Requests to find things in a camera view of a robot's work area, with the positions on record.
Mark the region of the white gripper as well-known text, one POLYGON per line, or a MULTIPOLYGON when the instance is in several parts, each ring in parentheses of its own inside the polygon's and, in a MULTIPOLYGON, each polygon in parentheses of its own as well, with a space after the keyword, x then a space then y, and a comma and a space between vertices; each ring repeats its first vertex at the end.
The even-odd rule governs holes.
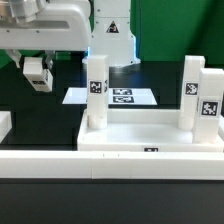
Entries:
POLYGON ((53 67, 54 51, 85 51, 90 44, 89 0, 49 0, 36 19, 15 23, 0 19, 0 49, 20 68, 18 50, 46 50, 45 63, 53 67))

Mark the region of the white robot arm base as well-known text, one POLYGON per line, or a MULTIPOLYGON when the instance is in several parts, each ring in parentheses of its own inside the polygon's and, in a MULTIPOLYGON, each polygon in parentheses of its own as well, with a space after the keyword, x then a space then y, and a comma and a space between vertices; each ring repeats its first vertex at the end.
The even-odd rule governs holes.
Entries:
POLYGON ((93 0, 94 28, 88 56, 108 55, 110 67, 139 64, 131 32, 131 0, 93 0))

